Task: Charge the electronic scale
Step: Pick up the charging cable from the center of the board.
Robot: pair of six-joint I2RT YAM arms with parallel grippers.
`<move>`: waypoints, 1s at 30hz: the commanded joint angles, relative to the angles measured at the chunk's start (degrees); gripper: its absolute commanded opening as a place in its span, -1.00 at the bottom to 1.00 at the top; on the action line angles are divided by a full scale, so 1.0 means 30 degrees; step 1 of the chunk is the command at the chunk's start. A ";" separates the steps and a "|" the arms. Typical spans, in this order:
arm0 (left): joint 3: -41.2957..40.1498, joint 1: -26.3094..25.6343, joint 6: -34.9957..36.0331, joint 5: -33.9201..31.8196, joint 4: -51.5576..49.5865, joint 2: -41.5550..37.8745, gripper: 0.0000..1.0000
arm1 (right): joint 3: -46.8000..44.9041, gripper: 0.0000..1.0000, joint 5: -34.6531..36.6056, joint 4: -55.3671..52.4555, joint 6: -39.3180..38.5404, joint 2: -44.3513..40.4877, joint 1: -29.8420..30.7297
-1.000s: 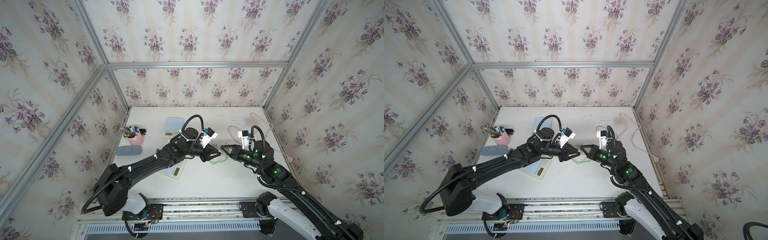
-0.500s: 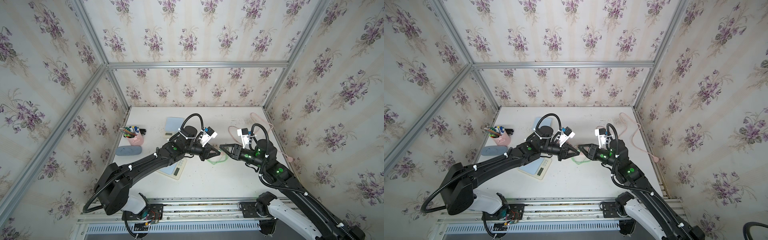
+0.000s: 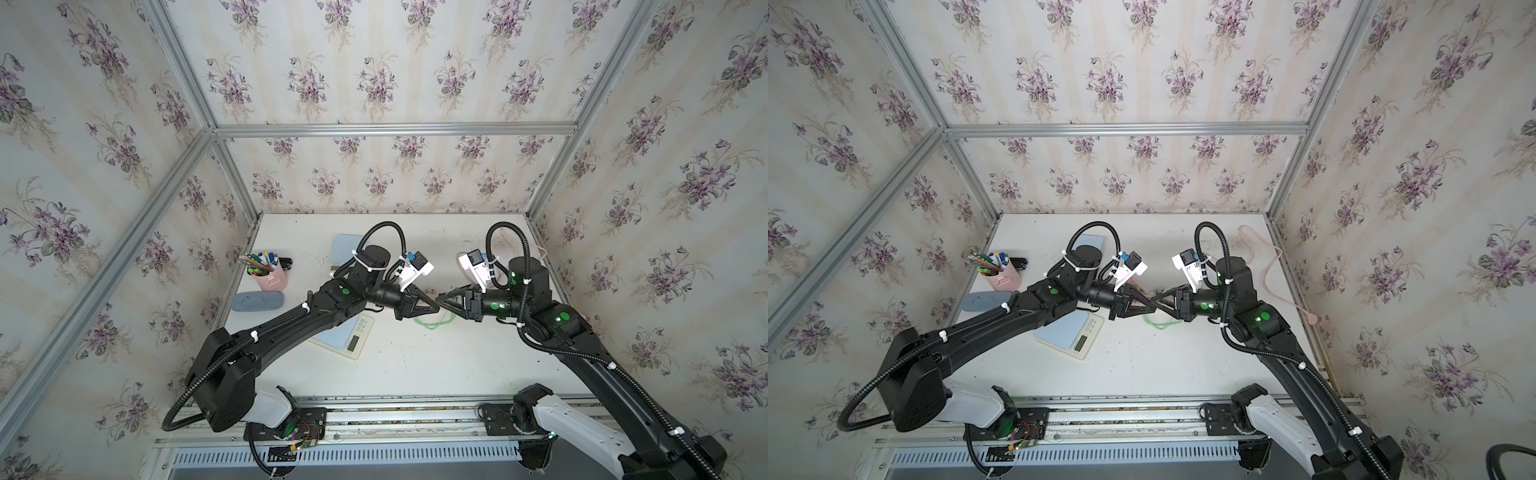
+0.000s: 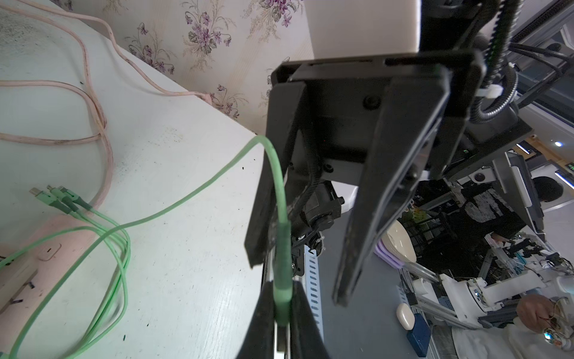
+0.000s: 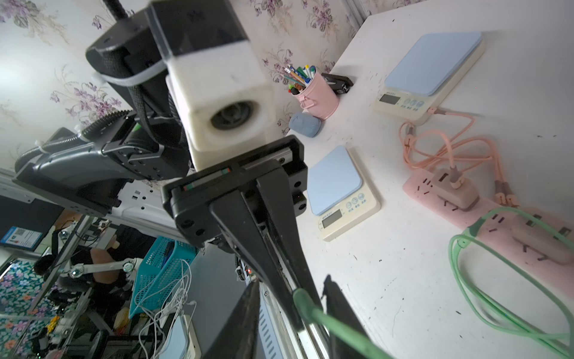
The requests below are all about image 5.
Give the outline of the cream blue electronic scale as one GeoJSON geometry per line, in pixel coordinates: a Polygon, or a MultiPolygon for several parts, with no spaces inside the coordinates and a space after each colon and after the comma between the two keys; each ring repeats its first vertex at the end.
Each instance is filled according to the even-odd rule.
{"type": "Polygon", "coordinates": [[[330,242],[381,209],[360,166],[344,146],[338,146],[311,167],[308,202],[319,237],[330,242]]]}
{"type": "Polygon", "coordinates": [[[423,125],[484,54],[480,31],[426,34],[384,81],[374,112],[423,125]]]}

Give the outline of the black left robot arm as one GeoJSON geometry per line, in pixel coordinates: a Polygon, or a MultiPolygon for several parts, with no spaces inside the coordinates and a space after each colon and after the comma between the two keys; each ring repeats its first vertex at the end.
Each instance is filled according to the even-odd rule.
{"type": "Polygon", "coordinates": [[[130,110],[103,115],[23,153],[15,183],[58,205],[103,217],[128,182],[164,181],[179,235],[213,239],[248,264],[296,331],[298,288],[320,298],[300,245],[307,167],[295,136],[274,134],[274,93],[228,1],[152,1],[86,52],[130,110]]]}

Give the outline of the pink power strip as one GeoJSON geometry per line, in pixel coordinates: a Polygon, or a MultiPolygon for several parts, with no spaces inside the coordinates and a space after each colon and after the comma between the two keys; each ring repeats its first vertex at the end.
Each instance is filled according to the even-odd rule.
{"type": "MultiPolygon", "coordinates": [[[[461,211],[432,193],[431,178],[431,172],[417,170],[403,185],[403,190],[411,199],[461,230],[474,224],[482,215],[498,206],[491,200],[482,198],[471,210],[461,211]]],[[[572,299],[573,265],[560,265],[546,260],[535,250],[513,239],[511,222],[516,216],[510,212],[492,215],[479,231],[478,239],[542,284],[572,299]]]]}

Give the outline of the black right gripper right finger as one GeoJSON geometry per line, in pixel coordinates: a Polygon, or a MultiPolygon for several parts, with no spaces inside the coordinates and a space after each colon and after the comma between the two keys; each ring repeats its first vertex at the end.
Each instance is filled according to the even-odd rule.
{"type": "MultiPolygon", "coordinates": [[[[343,324],[351,327],[360,334],[367,336],[357,315],[351,308],[346,297],[343,295],[339,285],[332,280],[328,275],[324,280],[323,297],[326,299],[327,314],[339,320],[343,324]]],[[[365,356],[360,354],[357,350],[351,348],[348,344],[343,342],[337,336],[329,332],[329,355],[334,359],[351,359],[359,358],[364,359],[365,356]]]]}

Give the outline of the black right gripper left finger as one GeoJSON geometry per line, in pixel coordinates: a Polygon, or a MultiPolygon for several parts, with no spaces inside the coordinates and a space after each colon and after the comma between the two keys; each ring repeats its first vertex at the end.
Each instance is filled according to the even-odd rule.
{"type": "Polygon", "coordinates": [[[259,333],[260,285],[248,284],[204,358],[255,358],[259,333]]]}

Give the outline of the cream blue front electronic scale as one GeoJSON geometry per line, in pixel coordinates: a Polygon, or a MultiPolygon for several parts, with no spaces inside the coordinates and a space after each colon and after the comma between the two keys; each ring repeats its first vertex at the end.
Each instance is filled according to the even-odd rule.
{"type": "Polygon", "coordinates": [[[311,167],[308,202],[319,237],[330,242],[381,209],[360,166],[344,146],[338,146],[311,167]]]}

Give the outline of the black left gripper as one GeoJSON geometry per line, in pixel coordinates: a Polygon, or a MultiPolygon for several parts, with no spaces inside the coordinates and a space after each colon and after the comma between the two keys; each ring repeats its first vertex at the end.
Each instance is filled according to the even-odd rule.
{"type": "Polygon", "coordinates": [[[191,245],[202,247],[223,233],[236,254],[271,290],[296,331],[304,329],[302,318],[278,267],[277,255],[269,251],[257,224],[271,220],[272,237],[292,281],[319,306],[321,299],[301,247],[296,221],[296,216],[306,211],[303,192],[307,173],[303,143],[296,136],[287,136],[161,189],[164,210],[182,237],[191,245]],[[256,221],[250,209],[255,212],[256,221]]]}

